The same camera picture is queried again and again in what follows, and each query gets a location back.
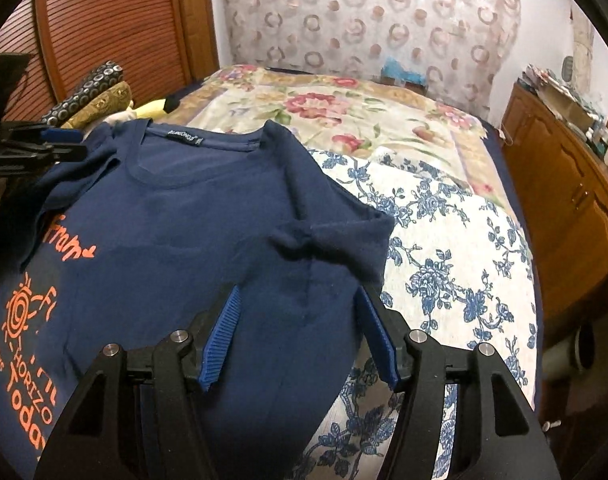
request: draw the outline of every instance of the navy blue t-shirt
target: navy blue t-shirt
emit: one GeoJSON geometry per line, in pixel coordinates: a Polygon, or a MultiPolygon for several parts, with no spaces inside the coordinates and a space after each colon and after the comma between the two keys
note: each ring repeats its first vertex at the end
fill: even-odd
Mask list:
{"type": "Polygon", "coordinates": [[[381,282],[393,220],[273,122],[232,136],[132,121],[95,137],[86,163],[1,214],[0,451],[31,478],[105,344],[155,345],[233,280],[242,314],[200,417],[223,479],[282,477],[351,369],[353,295],[381,282]]]}

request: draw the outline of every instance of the blue floral fabric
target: blue floral fabric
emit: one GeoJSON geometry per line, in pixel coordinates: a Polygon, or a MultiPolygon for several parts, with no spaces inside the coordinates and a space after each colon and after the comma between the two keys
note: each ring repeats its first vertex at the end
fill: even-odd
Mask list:
{"type": "MultiPolygon", "coordinates": [[[[382,302],[440,343],[493,344],[532,403],[537,363],[531,254],[503,209],[441,171],[394,167],[309,150],[322,170],[364,203],[396,219],[382,302]]],[[[433,477],[448,474],[457,387],[447,385],[433,477]]],[[[289,480],[372,480],[395,429],[402,394],[380,381],[365,341],[353,369],[289,480]]]]}

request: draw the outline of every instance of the metal screw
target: metal screw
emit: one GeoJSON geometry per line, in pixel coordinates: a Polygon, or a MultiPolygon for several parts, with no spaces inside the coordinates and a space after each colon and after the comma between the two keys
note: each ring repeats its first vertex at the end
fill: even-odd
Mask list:
{"type": "Polygon", "coordinates": [[[102,350],[102,353],[107,357],[112,357],[120,351],[120,346],[117,343],[108,343],[102,350]]]}
{"type": "Polygon", "coordinates": [[[183,343],[188,339],[188,332],[186,330],[175,330],[171,332],[171,341],[173,343],[183,343]]]}
{"type": "Polygon", "coordinates": [[[479,351],[486,356],[493,355],[495,353],[495,348],[491,343],[480,343],[478,346],[479,351]]]}
{"type": "Polygon", "coordinates": [[[550,430],[551,428],[556,428],[558,426],[562,425],[562,421],[561,420],[556,420],[555,422],[549,422],[548,420],[544,423],[544,425],[542,426],[542,431],[544,433],[546,433],[548,430],[550,430]]]}
{"type": "Polygon", "coordinates": [[[411,333],[408,336],[416,343],[423,343],[428,339],[426,332],[424,330],[418,330],[417,328],[415,330],[411,330],[411,333]]]}

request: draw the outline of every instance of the clothing tag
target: clothing tag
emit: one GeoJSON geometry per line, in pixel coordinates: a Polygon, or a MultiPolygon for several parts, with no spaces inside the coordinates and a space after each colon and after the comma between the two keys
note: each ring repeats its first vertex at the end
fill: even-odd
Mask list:
{"type": "Polygon", "coordinates": [[[178,132],[177,130],[170,130],[166,134],[166,136],[169,139],[179,140],[180,142],[183,142],[184,144],[190,144],[191,146],[199,146],[204,140],[204,137],[191,135],[188,132],[178,132]]]}

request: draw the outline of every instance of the bedspread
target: bedspread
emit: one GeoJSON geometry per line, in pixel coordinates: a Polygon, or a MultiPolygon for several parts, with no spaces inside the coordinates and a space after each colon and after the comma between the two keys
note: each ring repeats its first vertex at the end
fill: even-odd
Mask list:
{"type": "Polygon", "coordinates": [[[236,65],[209,77],[164,122],[241,134],[268,119],[310,148],[399,165],[426,162],[514,217],[479,120],[404,88],[236,65]]]}
{"type": "MultiPolygon", "coordinates": [[[[512,217],[423,163],[399,171],[309,151],[330,178],[396,219],[383,303],[442,344],[493,344],[532,404],[538,352],[532,267],[524,232],[512,217]]],[[[401,402],[402,394],[379,380],[363,342],[337,400],[287,478],[373,480],[401,402]]],[[[455,413],[456,386],[450,384],[434,478],[448,474],[455,413]]]]}

